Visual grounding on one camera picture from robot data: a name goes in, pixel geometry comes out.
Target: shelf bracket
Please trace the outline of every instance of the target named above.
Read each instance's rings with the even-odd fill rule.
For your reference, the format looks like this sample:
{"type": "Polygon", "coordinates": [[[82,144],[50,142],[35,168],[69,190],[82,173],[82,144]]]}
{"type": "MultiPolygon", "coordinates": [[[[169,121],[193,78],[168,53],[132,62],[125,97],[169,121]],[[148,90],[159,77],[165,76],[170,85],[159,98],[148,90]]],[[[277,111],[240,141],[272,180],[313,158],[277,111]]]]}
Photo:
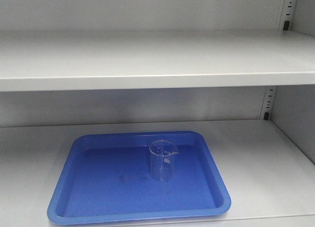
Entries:
{"type": "Polygon", "coordinates": [[[275,101],[276,92],[277,92],[277,86],[266,86],[265,96],[264,96],[264,100],[262,102],[261,111],[260,111],[261,120],[270,119],[272,107],[275,101]]]}

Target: glass beaker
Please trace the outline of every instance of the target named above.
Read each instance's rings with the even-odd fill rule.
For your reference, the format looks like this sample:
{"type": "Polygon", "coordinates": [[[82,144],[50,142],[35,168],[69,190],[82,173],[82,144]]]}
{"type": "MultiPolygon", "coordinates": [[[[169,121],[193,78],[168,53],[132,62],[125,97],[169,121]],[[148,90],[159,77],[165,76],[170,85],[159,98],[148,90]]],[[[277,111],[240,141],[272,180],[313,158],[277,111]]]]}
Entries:
{"type": "Polygon", "coordinates": [[[175,155],[179,153],[170,141],[158,140],[149,146],[151,176],[158,181],[168,181],[174,174],[175,155]]]}

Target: shelf surface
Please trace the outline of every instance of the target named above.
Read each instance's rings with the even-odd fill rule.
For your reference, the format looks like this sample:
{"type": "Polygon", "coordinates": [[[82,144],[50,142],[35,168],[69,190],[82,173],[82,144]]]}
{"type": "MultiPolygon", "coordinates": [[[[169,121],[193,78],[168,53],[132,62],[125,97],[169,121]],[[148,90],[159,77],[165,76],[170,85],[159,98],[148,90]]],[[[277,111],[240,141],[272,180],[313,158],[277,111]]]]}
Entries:
{"type": "Polygon", "coordinates": [[[291,31],[1,32],[0,91],[315,84],[291,31]]]}
{"type": "Polygon", "coordinates": [[[204,136],[232,199],[221,216],[172,220],[194,223],[170,226],[314,225],[314,164],[272,122],[261,120],[1,128],[1,225],[54,226],[46,210],[76,138],[166,130],[204,136]]]}

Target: cabinet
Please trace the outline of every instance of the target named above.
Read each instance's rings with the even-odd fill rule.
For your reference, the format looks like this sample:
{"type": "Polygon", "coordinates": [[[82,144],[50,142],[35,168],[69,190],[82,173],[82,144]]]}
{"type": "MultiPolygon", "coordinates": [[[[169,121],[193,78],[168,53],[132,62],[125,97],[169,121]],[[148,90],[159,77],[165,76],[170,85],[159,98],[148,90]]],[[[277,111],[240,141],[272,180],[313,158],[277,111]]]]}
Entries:
{"type": "Polygon", "coordinates": [[[313,226],[315,0],[288,1],[3,0],[0,223],[54,226],[81,135],[194,130],[232,207],[169,226],[313,226]]]}

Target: blue tray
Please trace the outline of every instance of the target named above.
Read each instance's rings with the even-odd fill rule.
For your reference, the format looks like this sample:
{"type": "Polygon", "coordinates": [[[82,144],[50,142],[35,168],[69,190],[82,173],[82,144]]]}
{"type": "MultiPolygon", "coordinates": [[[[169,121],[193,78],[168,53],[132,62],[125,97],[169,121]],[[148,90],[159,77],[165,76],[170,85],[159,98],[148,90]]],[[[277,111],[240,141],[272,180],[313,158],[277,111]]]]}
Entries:
{"type": "Polygon", "coordinates": [[[59,225],[220,215],[231,199],[203,137],[192,131],[86,135],[74,141],[49,204],[59,225]],[[178,146],[175,174],[150,176],[149,144],[178,146]]]}

